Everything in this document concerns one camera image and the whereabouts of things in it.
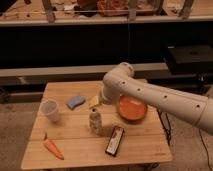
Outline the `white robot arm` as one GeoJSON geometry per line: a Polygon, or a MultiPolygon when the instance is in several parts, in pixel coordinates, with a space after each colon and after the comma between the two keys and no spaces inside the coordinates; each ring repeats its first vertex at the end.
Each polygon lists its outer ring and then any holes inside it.
{"type": "Polygon", "coordinates": [[[134,79],[134,68],[122,62],[108,71],[97,94],[111,105],[121,95],[134,97],[213,135],[213,98],[157,86],[134,79]]]}

